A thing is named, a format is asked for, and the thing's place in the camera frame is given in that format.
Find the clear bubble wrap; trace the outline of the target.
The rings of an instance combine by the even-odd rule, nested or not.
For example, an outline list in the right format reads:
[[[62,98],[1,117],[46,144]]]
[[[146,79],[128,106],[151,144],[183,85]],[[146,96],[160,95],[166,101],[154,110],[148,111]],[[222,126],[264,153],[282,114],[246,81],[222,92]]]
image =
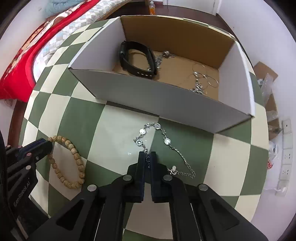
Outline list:
[[[272,93],[271,88],[273,85],[273,81],[274,81],[274,78],[269,73],[266,74],[264,79],[260,78],[259,80],[257,80],[262,93],[262,99],[263,99],[264,105],[267,104],[269,97]]]

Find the red quilted blanket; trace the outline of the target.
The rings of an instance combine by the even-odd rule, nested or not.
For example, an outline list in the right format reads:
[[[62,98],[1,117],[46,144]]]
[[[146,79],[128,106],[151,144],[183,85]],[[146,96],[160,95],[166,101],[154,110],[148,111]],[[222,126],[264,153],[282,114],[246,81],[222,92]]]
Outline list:
[[[51,15],[27,39],[1,77],[1,99],[28,102],[36,85],[34,63],[47,65],[56,50],[77,29],[104,20],[127,1],[84,1]]]

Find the white cardboard box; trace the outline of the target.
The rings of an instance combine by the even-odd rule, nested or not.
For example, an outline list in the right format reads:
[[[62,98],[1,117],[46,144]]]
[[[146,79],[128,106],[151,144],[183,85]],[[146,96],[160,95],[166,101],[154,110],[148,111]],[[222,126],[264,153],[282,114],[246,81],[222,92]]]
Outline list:
[[[118,73],[123,41],[153,51],[154,79]],[[70,71],[97,98],[218,133],[255,115],[247,58],[229,33],[169,16],[109,20],[78,51]]]

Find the brown cardboard box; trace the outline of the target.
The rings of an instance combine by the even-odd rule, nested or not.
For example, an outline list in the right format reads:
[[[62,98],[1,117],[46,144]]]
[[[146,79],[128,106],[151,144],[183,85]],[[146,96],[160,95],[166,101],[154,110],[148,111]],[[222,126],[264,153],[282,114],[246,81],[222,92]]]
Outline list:
[[[266,110],[268,138],[272,140],[281,132],[278,110],[272,91],[278,74],[262,62],[258,62],[254,66],[254,72],[259,83],[260,93],[262,94],[263,104]]]

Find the orange drink bottle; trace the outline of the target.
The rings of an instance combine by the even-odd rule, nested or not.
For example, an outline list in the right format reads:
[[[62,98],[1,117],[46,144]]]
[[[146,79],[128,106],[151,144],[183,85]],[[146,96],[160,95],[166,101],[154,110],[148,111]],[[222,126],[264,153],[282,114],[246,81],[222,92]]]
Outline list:
[[[153,1],[149,2],[149,14],[156,15],[156,6]]]

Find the blue blanket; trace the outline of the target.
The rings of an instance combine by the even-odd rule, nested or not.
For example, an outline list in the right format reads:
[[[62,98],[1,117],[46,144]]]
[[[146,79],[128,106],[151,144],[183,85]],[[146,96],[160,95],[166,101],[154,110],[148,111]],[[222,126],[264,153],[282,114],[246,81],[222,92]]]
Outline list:
[[[45,14],[55,15],[83,2],[80,0],[50,0],[45,7]]]

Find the black fitness band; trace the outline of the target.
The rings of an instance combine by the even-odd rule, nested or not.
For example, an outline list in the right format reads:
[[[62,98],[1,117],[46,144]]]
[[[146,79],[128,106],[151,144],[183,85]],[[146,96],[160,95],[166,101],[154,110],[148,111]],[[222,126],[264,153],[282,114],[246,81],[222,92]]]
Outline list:
[[[149,47],[136,41],[123,41],[118,51],[118,73],[147,79],[158,75],[154,53]]]

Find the white power strip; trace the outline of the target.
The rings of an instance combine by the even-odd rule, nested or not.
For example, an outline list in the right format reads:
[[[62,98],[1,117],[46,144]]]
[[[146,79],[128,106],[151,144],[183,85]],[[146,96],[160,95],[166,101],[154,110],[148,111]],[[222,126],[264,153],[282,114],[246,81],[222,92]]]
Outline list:
[[[293,163],[293,132],[290,119],[282,121],[281,169],[276,195],[284,197],[287,193]]]

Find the green checkered tablecloth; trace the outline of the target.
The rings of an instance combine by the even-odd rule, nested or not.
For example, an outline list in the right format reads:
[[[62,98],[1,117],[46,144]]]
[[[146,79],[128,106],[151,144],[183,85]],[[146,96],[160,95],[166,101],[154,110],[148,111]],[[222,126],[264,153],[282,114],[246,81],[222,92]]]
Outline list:
[[[97,98],[70,71],[71,60],[109,20],[72,33],[30,95],[20,144],[46,138],[53,150],[36,167],[30,198],[45,219],[29,239],[266,240],[251,224],[266,177],[268,131],[248,59],[254,117],[207,132]],[[130,203],[127,171],[139,152],[147,156],[144,200]],[[166,203],[152,201],[151,152],[168,171]]]

